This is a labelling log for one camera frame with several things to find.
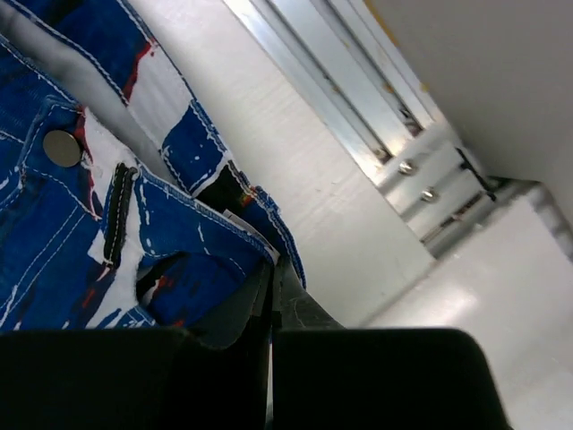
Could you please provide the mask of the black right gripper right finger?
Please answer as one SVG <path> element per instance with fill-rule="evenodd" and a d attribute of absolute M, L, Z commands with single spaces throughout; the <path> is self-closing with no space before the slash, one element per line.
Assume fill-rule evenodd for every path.
<path fill-rule="evenodd" d="M 507 429 L 487 359 L 454 328 L 350 329 L 289 260 L 272 281 L 276 429 Z"/>

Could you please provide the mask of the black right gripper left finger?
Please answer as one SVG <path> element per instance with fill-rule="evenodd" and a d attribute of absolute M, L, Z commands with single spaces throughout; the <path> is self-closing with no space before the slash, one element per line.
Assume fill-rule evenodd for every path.
<path fill-rule="evenodd" d="M 4 332 L 2 428 L 262 429 L 273 274 L 189 329 Z"/>

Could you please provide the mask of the blue white red patterned trousers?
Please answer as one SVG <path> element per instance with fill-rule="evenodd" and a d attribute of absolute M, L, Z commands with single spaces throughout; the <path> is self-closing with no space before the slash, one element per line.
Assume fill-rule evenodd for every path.
<path fill-rule="evenodd" d="M 126 1 L 1 4 L 1 328 L 239 333 L 278 206 Z"/>

